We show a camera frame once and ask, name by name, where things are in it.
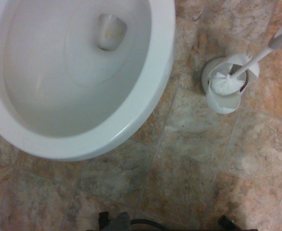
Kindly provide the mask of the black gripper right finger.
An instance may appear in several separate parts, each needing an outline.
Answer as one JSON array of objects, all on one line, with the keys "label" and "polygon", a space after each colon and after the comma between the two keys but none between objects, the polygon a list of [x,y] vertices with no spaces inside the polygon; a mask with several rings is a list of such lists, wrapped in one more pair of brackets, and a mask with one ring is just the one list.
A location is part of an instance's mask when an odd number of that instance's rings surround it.
[{"label": "black gripper right finger", "polygon": [[224,229],[224,230],[227,230],[227,231],[233,231],[235,230],[235,224],[230,220],[228,219],[225,215],[222,215],[217,223]]}]

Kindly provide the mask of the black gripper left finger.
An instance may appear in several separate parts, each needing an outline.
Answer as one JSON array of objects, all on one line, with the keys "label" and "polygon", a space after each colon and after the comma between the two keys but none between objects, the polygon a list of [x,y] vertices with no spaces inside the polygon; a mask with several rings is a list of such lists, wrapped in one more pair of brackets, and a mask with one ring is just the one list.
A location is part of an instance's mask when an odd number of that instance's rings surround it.
[{"label": "black gripper left finger", "polygon": [[110,223],[111,223],[111,219],[109,217],[109,212],[108,211],[100,212],[98,217],[99,230],[101,231]]}]

